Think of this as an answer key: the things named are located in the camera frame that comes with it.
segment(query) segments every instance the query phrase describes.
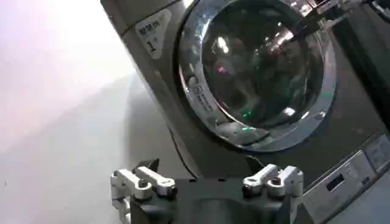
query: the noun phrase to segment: label sticker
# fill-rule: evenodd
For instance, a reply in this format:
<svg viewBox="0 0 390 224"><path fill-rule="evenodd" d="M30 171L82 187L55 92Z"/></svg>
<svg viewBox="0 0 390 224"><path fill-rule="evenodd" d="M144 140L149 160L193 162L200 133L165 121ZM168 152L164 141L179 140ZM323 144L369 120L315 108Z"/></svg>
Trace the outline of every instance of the label sticker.
<svg viewBox="0 0 390 224"><path fill-rule="evenodd" d="M165 31L171 16L171 11L163 9L135 25L136 34L154 60L159 59L163 53Z"/></svg>

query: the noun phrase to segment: stainless steel panel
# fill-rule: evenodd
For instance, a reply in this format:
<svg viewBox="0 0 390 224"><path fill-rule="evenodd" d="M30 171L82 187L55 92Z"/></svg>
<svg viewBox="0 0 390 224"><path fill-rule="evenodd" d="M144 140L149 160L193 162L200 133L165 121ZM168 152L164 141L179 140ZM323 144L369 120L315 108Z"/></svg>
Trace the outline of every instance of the stainless steel panel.
<svg viewBox="0 0 390 224"><path fill-rule="evenodd" d="M374 170L360 150L303 195L303 203L313 221L321 223L374 177Z"/></svg>
<svg viewBox="0 0 390 224"><path fill-rule="evenodd" d="M101 0L101 3L106 12L118 20L118 26L123 23L132 26L176 1L180 0Z"/></svg>

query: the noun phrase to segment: washing machine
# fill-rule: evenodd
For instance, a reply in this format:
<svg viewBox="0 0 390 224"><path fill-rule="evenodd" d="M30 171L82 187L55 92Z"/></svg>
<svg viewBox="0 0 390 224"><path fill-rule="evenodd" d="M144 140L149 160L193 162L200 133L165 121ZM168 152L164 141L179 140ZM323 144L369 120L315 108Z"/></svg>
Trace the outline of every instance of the washing machine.
<svg viewBox="0 0 390 224"><path fill-rule="evenodd" d="M385 123L333 34L279 52L314 1L102 5L196 175L246 177L248 155L296 166L305 175L299 223L321 223L387 170Z"/></svg>

